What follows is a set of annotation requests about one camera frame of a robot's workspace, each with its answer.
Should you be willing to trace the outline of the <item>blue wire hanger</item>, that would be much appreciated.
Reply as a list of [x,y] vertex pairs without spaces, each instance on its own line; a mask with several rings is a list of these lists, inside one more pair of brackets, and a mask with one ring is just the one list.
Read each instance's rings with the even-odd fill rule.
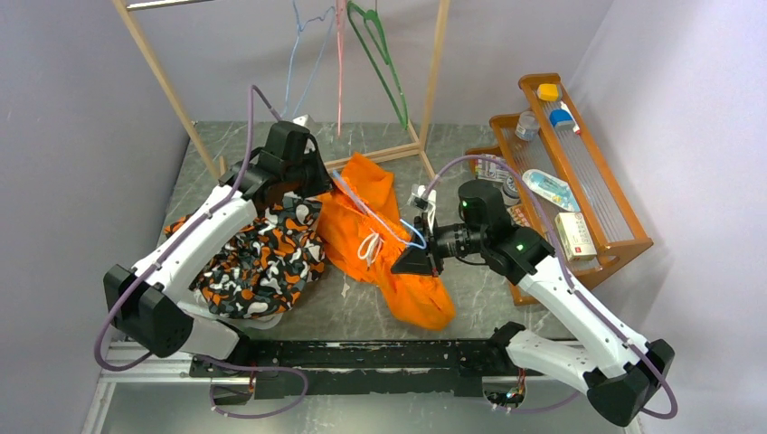
[[393,229],[382,217],[374,212],[352,189],[352,187],[344,180],[341,174],[337,170],[333,170],[332,178],[339,185],[340,190],[351,199],[355,206],[361,210],[366,216],[376,220],[384,229],[386,229],[393,237],[405,245],[406,247],[413,247],[418,250],[427,249],[427,241],[420,230],[416,229],[412,224],[408,223],[404,219],[400,219],[400,224],[405,230],[415,237],[415,241],[406,241],[398,235],[398,232]]
[[298,115],[307,105],[336,29],[334,1],[290,1],[294,38],[289,48],[280,115]]

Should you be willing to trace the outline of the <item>orange shorts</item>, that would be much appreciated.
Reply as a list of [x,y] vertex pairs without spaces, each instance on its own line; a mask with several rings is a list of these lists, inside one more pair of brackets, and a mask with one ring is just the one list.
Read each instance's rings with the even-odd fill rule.
[[[340,174],[400,237],[412,240],[400,224],[393,173],[355,153]],[[391,266],[407,247],[334,184],[332,192],[319,196],[317,233],[325,242],[328,259],[349,277],[376,285],[395,318],[429,330],[445,328],[455,316],[455,307],[442,281],[433,276],[393,274]]]

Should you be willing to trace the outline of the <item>orange wooden shelf rack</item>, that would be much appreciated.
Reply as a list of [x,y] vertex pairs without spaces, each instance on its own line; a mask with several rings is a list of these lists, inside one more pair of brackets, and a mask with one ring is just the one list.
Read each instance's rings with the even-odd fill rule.
[[[586,288],[594,289],[649,249],[653,241],[567,90],[562,90],[559,101],[542,101],[535,94],[542,83],[561,85],[562,81],[556,73],[538,73],[526,75],[518,82],[528,101],[528,109],[540,125],[534,140],[526,142],[516,136],[517,114],[496,115],[489,120],[496,144],[472,148],[469,152],[501,156],[519,174],[538,169],[570,185],[597,256],[590,261],[572,262],[569,268]],[[567,110],[575,121],[573,128],[553,128],[548,120],[553,109]]]

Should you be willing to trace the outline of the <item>green plastic hanger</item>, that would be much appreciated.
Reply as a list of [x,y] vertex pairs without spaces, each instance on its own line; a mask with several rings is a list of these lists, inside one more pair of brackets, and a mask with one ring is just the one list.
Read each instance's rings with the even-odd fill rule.
[[407,99],[380,15],[376,9],[365,9],[355,1],[347,1],[346,17],[389,99],[394,115],[400,126],[407,129],[410,120]]

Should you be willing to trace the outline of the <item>pink hanger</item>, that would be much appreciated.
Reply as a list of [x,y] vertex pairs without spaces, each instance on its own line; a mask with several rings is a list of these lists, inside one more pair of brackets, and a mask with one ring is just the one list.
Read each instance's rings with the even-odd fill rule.
[[337,109],[336,136],[341,137],[343,119],[343,90],[344,90],[344,50],[345,50],[345,19],[346,0],[336,0],[336,53],[337,53]]

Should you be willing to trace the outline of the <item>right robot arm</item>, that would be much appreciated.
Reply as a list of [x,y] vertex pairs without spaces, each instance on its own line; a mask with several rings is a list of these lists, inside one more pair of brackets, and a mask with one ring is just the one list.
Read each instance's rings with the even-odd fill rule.
[[664,339],[649,341],[617,318],[574,276],[552,244],[530,227],[516,224],[502,193],[489,181],[471,180],[458,189],[458,223],[440,225],[433,217],[436,193],[412,188],[410,204],[421,214],[413,221],[414,240],[395,261],[394,274],[438,277],[447,258],[478,254],[490,270],[522,288],[567,328],[579,348],[537,335],[509,322],[494,332],[490,367],[500,374],[532,370],[586,396],[608,422],[627,427],[644,413],[658,391],[670,409],[678,403],[667,374],[676,352]]

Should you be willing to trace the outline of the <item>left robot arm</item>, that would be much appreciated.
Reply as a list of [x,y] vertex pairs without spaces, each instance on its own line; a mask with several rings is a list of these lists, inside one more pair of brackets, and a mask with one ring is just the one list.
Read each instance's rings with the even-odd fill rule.
[[227,375],[247,370],[246,337],[197,307],[189,288],[238,231],[274,215],[284,196],[312,198],[330,191],[330,175],[307,123],[299,117],[272,124],[265,144],[249,146],[174,234],[133,266],[115,265],[105,274],[107,326],[157,357],[200,354]]

